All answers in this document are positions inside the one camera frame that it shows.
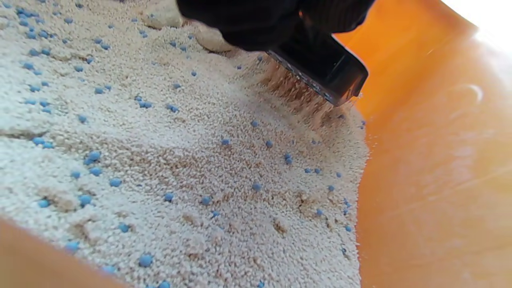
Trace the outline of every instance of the litter dust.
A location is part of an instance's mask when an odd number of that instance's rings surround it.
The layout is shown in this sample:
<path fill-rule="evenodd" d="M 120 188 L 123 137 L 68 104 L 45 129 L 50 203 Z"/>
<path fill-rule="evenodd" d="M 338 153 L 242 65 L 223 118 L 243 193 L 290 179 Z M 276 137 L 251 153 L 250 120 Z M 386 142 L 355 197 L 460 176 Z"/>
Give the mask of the litter dust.
<path fill-rule="evenodd" d="M 357 112 L 301 128 L 137 5 L 1 5 L 0 214 L 133 287 L 360 287 Z"/>

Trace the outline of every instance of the gloved hand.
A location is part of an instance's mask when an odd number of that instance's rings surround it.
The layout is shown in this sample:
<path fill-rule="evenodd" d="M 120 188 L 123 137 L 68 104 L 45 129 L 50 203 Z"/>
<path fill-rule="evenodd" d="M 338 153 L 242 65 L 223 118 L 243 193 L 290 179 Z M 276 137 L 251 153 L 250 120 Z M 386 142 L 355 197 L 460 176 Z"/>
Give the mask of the gloved hand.
<path fill-rule="evenodd" d="M 326 33 L 349 32 L 362 24 L 375 0 L 177 0 L 180 13 L 217 28 L 233 46 L 267 51 L 287 39 L 302 11 Z"/>
<path fill-rule="evenodd" d="M 266 51 L 286 41 L 298 15 L 297 0 L 177 0 L 180 13 L 217 28 L 231 45 Z"/>
<path fill-rule="evenodd" d="M 304 16 L 326 33 L 346 33 L 363 24 L 375 0 L 305 0 Z"/>

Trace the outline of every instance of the plastic surface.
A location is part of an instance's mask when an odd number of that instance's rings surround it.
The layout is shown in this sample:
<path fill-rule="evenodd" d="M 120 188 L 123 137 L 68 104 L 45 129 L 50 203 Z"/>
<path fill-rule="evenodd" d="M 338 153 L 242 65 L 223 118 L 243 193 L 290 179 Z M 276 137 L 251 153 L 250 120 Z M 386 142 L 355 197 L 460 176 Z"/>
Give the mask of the plastic surface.
<path fill-rule="evenodd" d="M 512 287 L 510 56 L 439 0 L 377 0 L 337 38 L 370 71 L 363 288 Z"/>
<path fill-rule="evenodd" d="M 303 23 L 288 41 L 268 54 L 334 106 L 358 96 L 368 78 L 365 65 L 331 34 Z"/>

